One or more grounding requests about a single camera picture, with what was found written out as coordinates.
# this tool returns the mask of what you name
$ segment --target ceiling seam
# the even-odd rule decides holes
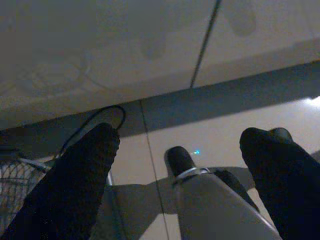
[[[191,78],[191,82],[190,82],[190,88],[191,89],[195,85],[195,81],[196,81],[197,75],[199,73],[200,66],[201,66],[202,60],[203,60],[204,55],[205,55],[205,51],[207,49],[207,45],[208,45],[208,42],[209,42],[209,38],[210,38],[211,32],[212,32],[213,27],[214,27],[214,25],[216,23],[216,20],[217,20],[218,11],[219,11],[221,2],[222,2],[222,0],[216,0],[216,2],[214,4],[214,7],[212,9],[212,13],[211,13],[211,16],[210,16],[209,24],[208,24],[208,27],[206,29],[206,32],[205,32],[205,35],[204,35],[204,38],[203,38],[203,41],[202,41],[200,53],[199,53],[199,56],[198,56],[198,59],[197,59],[197,62],[196,62],[196,65],[195,65],[195,68],[194,68],[194,71],[193,71],[192,78]]]

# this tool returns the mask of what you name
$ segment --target floor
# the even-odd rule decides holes
[[[234,173],[271,221],[242,159],[239,138],[248,127],[284,127],[319,159],[319,69],[297,66],[123,104],[127,120],[119,131],[121,144],[111,171],[127,238],[181,239],[172,179],[164,161],[165,152],[178,145],[192,154],[198,166],[224,167]],[[9,129],[1,132],[0,141],[43,161],[91,113]],[[116,126],[120,119],[116,110],[104,112],[84,132],[102,121]]]

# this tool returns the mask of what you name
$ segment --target wire basket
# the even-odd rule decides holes
[[[0,236],[45,174],[19,159],[0,159]]]

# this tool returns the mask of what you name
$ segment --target metal basket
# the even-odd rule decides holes
[[[19,158],[0,159],[0,236],[44,175],[44,171]]]

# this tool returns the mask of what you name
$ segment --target black cable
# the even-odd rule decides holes
[[[98,111],[96,111],[95,113],[93,113],[90,117],[88,117],[88,119],[64,142],[64,144],[62,145],[59,153],[54,155],[53,160],[56,159],[57,156],[59,157],[59,156],[62,155],[62,153],[64,152],[64,150],[68,146],[69,142],[75,136],[77,136],[88,125],[88,123],[92,119],[94,119],[97,115],[99,115],[100,113],[104,112],[105,110],[109,110],[109,109],[120,109],[122,111],[122,120],[121,120],[120,124],[118,125],[118,127],[116,128],[117,130],[119,130],[122,127],[122,125],[125,123],[125,121],[126,121],[126,111],[125,111],[125,109],[123,107],[119,106],[119,105],[103,107],[103,108],[99,109]]]

